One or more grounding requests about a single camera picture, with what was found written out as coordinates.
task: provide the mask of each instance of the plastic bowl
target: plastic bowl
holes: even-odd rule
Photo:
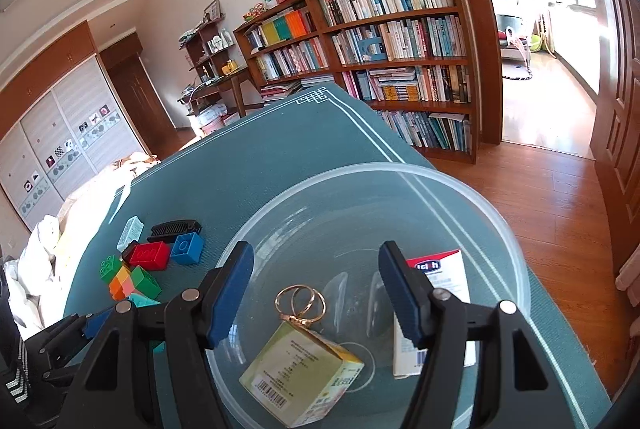
[[[516,302],[529,316],[522,251],[504,219],[476,191],[436,170],[361,164],[297,184],[260,209],[225,249],[252,244],[254,272],[229,337],[208,353],[220,396],[240,426],[280,429],[239,378],[280,324],[276,294],[291,284],[320,290],[327,313],[313,329],[344,345],[365,367],[331,412],[309,427],[400,427],[417,377],[392,376],[393,310],[378,272],[378,249],[394,240],[406,258],[460,248],[471,301]],[[477,366],[465,368],[454,427],[468,426]]]

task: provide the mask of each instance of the green tablecloth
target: green tablecloth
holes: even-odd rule
[[[228,242],[260,207],[292,185],[318,173],[366,162],[404,162],[432,167],[363,102],[337,85],[305,90],[199,141],[134,180],[130,196],[87,247],[68,295],[65,314],[89,313],[113,304],[98,278],[101,260],[114,252],[128,218],[151,226],[194,218],[206,239],[201,263],[156,272],[159,300],[197,285],[214,268]],[[591,362],[566,320],[529,272],[531,323],[555,367],[576,427],[594,427],[610,406]],[[167,407],[172,392],[164,354],[156,357],[165,428],[179,427]]]

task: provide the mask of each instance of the silver screw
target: silver screw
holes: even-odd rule
[[[129,310],[131,310],[131,303],[129,301],[120,301],[116,304],[116,312],[119,314],[126,314]]]
[[[200,291],[197,288],[188,288],[182,292],[182,298],[185,301],[195,301],[198,297],[200,297]]]
[[[451,297],[451,292],[446,288],[434,288],[433,297],[436,299],[440,299],[441,301],[446,301]]]
[[[506,314],[512,315],[517,309],[518,307],[512,301],[500,301],[500,310]]]

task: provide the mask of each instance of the brand logo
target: brand logo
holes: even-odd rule
[[[432,259],[431,261],[424,261],[422,263],[418,263],[415,268],[423,271],[424,273],[433,272],[435,270],[439,270],[441,267],[439,259]]]

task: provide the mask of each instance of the desk leg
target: desk leg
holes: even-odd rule
[[[237,76],[231,78],[231,89],[234,93],[234,99],[236,99],[238,114],[240,117],[245,117],[246,111],[244,110],[244,101],[242,100],[242,90],[240,89],[240,82]]]

